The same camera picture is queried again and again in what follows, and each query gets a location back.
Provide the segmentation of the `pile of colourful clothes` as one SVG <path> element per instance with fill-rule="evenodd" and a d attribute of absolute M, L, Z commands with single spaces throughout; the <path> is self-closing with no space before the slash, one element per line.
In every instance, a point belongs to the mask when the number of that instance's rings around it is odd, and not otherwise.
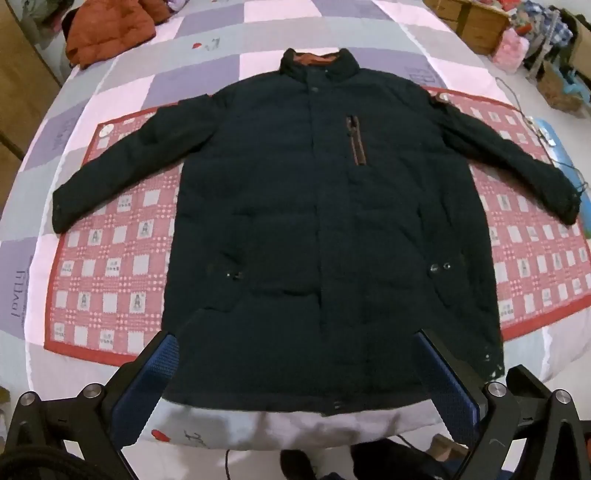
<path fill-rule="evenodd" d="M 557 6 L 543 6 L 535 1 L 522 1 L 511 16 L 511 26 L 526 38 L 529 49 L 524 66 L 530 70 L 542 52 L 545 42 L 550 50 L 545 58 L 554 62 L 562 73 L 574 70 L 590 78 L 590 16 L 572 13 Z"/>

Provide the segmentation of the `orange red down jacket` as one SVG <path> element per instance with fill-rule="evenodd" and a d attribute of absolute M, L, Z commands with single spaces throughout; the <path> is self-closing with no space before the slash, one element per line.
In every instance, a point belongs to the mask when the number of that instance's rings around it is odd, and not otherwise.
<path fill-rule="evenodd" d="M 172 16 L 161 0 L 85 1 L 73 14 L 65 41 L 71 66 L 85 69 L 148 42 Z"/>

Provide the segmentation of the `purple pink patchwork bedsheet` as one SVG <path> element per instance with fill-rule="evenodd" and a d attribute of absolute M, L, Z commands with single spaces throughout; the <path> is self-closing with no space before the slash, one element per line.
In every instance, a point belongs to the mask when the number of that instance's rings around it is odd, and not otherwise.
<path fill-rule="evenodd" d="M 18 397 L 76 394 L 114 367 L 47 351 L 45 296 L 58 237 L 51 194 L 82 163 L 96 127 L 139 110 L 213 93 L 276 69 L 288 47 L 324 54 L 345 47 L 360 65 L 429 87 L 509 103 L 492 72 L 421 1 L 190 1 L 150 42 L 85 71 L 75 68 L 40 123 L 1 217 L 1 385 Z M 590 307 L 505 344 L 550 380 L 590 352 Z M 194 447 L 332 447 L 439 422 L 429 402 L 322 419 L 184 408 L 162 401 L 144 438 Z"/>

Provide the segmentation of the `cardboard box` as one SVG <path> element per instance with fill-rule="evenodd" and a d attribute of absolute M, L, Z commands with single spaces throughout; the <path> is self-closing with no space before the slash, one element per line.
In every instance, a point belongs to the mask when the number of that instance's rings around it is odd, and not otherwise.
<path fill-rule="evenodd" d="M 550 62 L 543 63 L 543 73 L 537 83 L 537 89 L 550 107 L 565 113 L 576 113 L 583 104 L 578 93 L 564 91 L 565 81 L 560 71 Z"/>

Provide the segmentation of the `pink plush toy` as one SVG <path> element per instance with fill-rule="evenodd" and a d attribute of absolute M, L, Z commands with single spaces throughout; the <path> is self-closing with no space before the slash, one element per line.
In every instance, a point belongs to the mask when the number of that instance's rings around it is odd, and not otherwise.
<path fill-rule="evenodd" d="M 491 61 L 507 73 L 515 73 L 529 50 L 530 42 L 513 28 L 507 29 L 491 56 Z"/>

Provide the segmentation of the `red white checkered blanket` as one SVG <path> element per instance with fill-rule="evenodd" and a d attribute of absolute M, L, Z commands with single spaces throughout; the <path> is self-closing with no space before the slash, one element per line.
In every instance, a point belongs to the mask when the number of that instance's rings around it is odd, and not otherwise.
<path fill-rule="evenodd" d="M 512 120 L 487 125 L 516 144 Z M 98 157 L 134 132 L 99 139 Z M 99 315 L 115 336 L 163 318 L 182 168 L 175 162 L 148 175 L 60 233 L 51 317 L 69 334 L 86 328 L 96 337 Z M 489 230 L 501 337 L 588 307 L 590 262 L 577 221 L 562 223 L 502 170 L 478 161 L 469 168 Z"/>

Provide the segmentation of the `wooden wardrobe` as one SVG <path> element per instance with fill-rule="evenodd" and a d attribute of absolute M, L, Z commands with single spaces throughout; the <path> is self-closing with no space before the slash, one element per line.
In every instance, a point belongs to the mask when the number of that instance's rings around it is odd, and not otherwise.
<path fill-rule="evenodd" d="M 5 204 L 60 84 L 5 1 L 1 3 L 0 36 L 1 203 Z"/>

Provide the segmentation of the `wooden nightstand cabinet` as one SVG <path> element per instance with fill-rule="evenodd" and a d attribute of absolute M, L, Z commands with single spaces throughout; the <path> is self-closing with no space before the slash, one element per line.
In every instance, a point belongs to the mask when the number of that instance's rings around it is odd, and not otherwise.
<path fill-rule="evenodd" d="M 493 54 L 510 25 L 506 12 L 479 1 L 424 0 L 423 3 L 479 55 Z"/>

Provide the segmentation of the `dark navy padded jacket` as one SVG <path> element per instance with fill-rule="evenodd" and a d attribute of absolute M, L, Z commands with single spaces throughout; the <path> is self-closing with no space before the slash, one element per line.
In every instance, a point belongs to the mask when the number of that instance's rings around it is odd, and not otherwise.
<path fill-rule="evenodd" d="M 53 195 L 67 231 L 181 162 L 162 327 L 168 401 L 324 414 L 425 399 L 412 337 L 434 331 L 481 377 L 504 372 L 496 281 L 471 161 L 566 225 L 557 168 L 348 50 L 287 50 L 274 72 L 159 109 Z"/>

